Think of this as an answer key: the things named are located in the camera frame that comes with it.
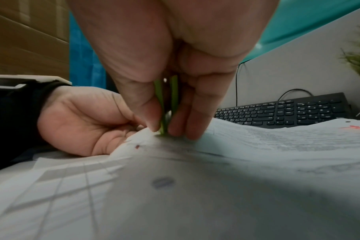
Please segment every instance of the black dot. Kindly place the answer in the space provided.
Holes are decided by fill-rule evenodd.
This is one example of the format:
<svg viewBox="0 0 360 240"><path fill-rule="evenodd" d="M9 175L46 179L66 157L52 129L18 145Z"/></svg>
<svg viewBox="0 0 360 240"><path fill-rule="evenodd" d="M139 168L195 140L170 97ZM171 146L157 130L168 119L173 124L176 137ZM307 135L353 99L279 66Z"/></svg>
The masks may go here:
<svg viewBox="0 0 360 240"><path fill-rule="evenodd" d="M156 189L173 187L175 185L175 179L172 177L159 177L152 181L152 186Z"/></svg>

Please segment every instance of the cardboard box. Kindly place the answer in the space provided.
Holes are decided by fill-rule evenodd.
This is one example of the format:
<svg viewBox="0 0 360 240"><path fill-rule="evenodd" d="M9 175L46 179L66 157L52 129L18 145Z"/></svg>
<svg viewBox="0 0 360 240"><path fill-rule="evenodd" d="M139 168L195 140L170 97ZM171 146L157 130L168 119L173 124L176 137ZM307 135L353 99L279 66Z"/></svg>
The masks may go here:
<svg viewBox="0 0 360 240"><path fill-rule="evenodd" d="M64 0L0 1L0 74L69 79L69 10Z"/></svg>

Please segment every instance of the computer keyboard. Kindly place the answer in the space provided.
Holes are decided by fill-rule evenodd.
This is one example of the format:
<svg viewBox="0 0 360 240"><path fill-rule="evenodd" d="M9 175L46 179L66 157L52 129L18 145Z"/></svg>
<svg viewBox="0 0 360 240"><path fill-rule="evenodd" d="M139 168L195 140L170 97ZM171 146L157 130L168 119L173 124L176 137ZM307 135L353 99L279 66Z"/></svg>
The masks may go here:
<svg viewBox="0 0 360 240"><path fill-rule="evenodd" d="M267 129L311 125L336 118L352 119L344 93L218 109L215 118Z"/></svg>

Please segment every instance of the sheet of paper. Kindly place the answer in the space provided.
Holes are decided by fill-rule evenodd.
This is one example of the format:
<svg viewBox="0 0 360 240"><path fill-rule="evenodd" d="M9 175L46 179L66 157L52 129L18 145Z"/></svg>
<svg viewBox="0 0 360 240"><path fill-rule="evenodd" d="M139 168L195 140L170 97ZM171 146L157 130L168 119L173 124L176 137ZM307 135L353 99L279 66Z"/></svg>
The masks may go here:
<svg viewBox="0 0 360 240"><path fill-rule="evenodd" d="M0 240L360 239L360 121L214 119L197 142L145 129L108 158L40 159L0 186Z"/></svg>

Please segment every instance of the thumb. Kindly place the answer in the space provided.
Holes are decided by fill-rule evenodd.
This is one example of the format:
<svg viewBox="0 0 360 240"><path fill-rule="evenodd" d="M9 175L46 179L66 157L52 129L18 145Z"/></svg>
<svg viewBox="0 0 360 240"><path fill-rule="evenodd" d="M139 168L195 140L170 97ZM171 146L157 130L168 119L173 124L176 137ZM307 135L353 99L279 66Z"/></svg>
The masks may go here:
<svg viewBox="0 0 360 240"><path fill-rule="evenodd" d="M151 131L158 131L162 109L153 82L142 83L119 77L115 84L131 111L142 118Z"/></svg>

